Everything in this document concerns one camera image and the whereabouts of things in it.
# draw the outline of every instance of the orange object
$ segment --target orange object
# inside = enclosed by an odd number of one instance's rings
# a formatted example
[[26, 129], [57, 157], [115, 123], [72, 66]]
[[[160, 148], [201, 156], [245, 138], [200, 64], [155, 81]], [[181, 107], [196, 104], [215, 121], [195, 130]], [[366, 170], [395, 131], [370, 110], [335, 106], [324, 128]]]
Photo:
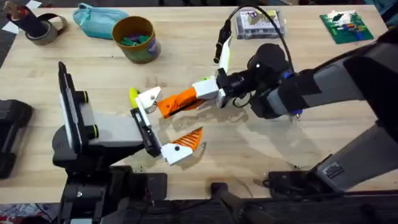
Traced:
[[188, 133], [182, 137], [180, 137], [179, 139], [175, 140], [174, 144], [179, 144], [181, 146], [187, 146], [190, 147], [192, 149], [192, 151], [194, 151], [200, 142], [201, 139], [201, 130], [202, 127], [192, 131], [191, 133]]
[[163, 118], [168, 118], [178, 112], [178, 110], [192, 110], [203, 102], [203, 100], [197, 99], [197, 93], [194, 87], [191, 87], [178, 95], [172, 95], [157, 102], [157, 107], [162, 113]]

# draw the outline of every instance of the blue pouch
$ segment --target blue pouch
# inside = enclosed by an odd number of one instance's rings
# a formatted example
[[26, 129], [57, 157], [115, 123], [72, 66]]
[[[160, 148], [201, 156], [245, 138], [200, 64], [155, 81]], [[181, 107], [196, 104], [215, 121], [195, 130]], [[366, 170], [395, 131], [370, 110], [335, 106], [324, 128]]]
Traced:
[[73, 20], [87, 36], [110, 40], [113, 26], [126, 17], [129, 15], [120, 10], [93, 7], [85, 3], [80, 3], [73, 12]]

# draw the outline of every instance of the black metal bracket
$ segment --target black metal bracket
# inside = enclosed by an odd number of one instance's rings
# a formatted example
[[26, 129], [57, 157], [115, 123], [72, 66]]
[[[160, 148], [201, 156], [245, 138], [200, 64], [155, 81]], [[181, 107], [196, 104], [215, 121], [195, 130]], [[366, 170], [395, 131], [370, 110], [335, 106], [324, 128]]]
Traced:
[[60, 219], [91, 218], [93, 223], [117, 210], [124, 198], [137, 201], [163, 200], [166, 174], [135, 174], [130, 166], [112, 166], [92, 174], [68, 172], [60, 202]]

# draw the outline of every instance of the wooden tabletop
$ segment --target wooden tabletop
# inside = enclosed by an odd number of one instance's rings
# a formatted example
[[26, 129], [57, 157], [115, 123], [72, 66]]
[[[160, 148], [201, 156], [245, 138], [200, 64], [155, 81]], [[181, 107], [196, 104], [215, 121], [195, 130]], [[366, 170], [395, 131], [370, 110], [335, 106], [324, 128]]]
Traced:
[[[129, 116], [128, 89], [162, 87], [162, 97], [176, 94], [200, 78], [214, 74], [212, 62], [218, 31], [233, 7], [122, 8], [130, 15], [153, 22], [162, 46], [160, 57], [145, 65], [131, 63], [112, 40], [87, 37], [72, 20], [74, 9], [38, 9], [65, 16], [70, 26], [54, 43], [36, 46], [23, 33], [0, 70], [0, 96], [17, 99], [35, 108], [19, 144], [11, 178], [0, 181], [0, 203], [58, 202], [65, 171], [52, 164], [51, 140], [63, 124], [58, 102], [57, 62], [63, 61], [75, 86], [87, 90], [96, 111]], [[312, 68], [343, 52], [371, 41], [336, 45], [319, 18], [320, 14], [356, 10], [377, 38], [387, 29], [374, 6], [285, 6], [287, 45], [297, 71]], [[231, 44], [230, 73], [245, 69], [257, 48], [280, 40], [236, 40]], [[168, 198], [208, 197], [209, 183], [229, 183], [241, 197], [268, 197], [258, 186], [269, 171], [309, 169], [368, 129], [375, 116], [366, 102], [346, 102], [304, 111], [300, 121], [286, 116], [265, 120], [249, 107], [208, 108], [179, 113], [164, 120], [150, 115], [163, 143], [204, 126], [201, 146], [194, 156], [169, 166], [145, 151], [118, 164], [137, 172], [166, 172]], [[390, 172], [356, 186], [355, 190], [396, 189], [398, 172]]]

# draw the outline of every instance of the black cable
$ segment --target black cable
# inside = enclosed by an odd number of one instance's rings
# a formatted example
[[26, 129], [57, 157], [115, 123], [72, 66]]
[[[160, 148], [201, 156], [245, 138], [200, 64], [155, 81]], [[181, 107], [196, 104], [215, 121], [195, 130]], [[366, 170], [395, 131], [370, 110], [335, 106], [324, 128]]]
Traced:
[[61, 214], [62, 214], [63, 200], [64, 200], [63, 196], [61, 196], [60, 206], [58, 207], [58, 216], [56, 217], [57, 224], [61, 224]]
[[[148, 211], [146, 211], [146, 214], [149, 214], [149, 215], [166, 215], [166, 214], [172, 214], [172, 213], [180, 213], [180, 212], [184, 212], [184, 211], [186, 211], [188, 209], [199, 207], [199, 206], [202, 206], [204, 204], [207, 204], [207, 203], [211, 202], [212, 200], [213, 200], [213, 198], [205, 200], [205, 201], [202, 201], [202, 202], [195, 203], [193, 205], [189, 205], [189, 206], [187, 206], [185, 208], [180, 208], [178, 210], [173, 209], [171, 211], [166, 211], [166, 212], [148, 212]], [[139, 210], [138, 208], [134, 208], [134, 207], [130, 207], [130, 208], [135, 210], [135, 211], [138, 211], [138, 212], [143, 212], [143, 210]]]
[[289, 48], [287, 47], [286, 41], [285, 41], [285, 39], [284, 39], [282, 33], [280, 32], [279, 28], [276, 26], [274, 20], [271, 18], [271, 16], [268, 15], [268, 13], [267, 13], [265, 10], [263, 10], [263, 9], [260, 8], [259, 6], [251, 6], [251, 5], [239, 6], [239, 7], [237, 7], [237, 8], [229, 15], [228, 20], [231, 20], [232, 17], [233, 17], [240, 9], [242, 9], [242, 8], [244, 8], [244, 7], [252, 7], [252, 8], [257, 9], [258, 11], [260, 11], [263, 15], [265, 15], [265, 16], [267, 17], [267, 19], [269, 20], [269, 22], [271, 22], [272, 26], [274, 26], [274, 29], [275, 29], [275, 31], [277, 32], [277, 34], [278, 34], [278, 36], [279, 36], [280, 40], [282, 41], [282, 44], [283, 44], [283, 46], [284, 46], [284, 48], [285, 48], [285, 52], [286, 52], [286, 55], [287, 55], [287, 60], [288, 60], [289, 67], [290, 67], [290, 72], [294, 73], [294, 67], [293, 67], [293, 63], [292, 63], [292, 57], [290, 56]]
[[236, 108], [244, 108], [246, 105], [249, 104], [250, 99], [253, 97], [253, 95], [251, 94], [251, 92], [249, 92], [249, 95], [250, 95], [250, 97], [249, 97], [248, 101], [245, 102], [245, 103], [242, 104], [242, 105], [236, 105], [236, 100], [237, 100], [239, 97], [235, 97], [234, 100], [232, 101], [232, 105], [234, 105], [234, 107], [236, 107]]
[[45, 212], [44, 209], [42, 209], [38, 203], [35, 203], [35, 205], [45, 216], [47, 216], [47, 218], [49, 218], [50, 222], [52, 222], [51, 216], [47, 212]]
[[149, 204], [147, 204], [147, 206], [143, 209], [143, 211], [141, 212], [141, 214], [139, 215], [138, 221], [136, 224], [140, 224], [142, 218], [144, 217], [144, 215], [146, 214], [146, 211], [148, 210]]

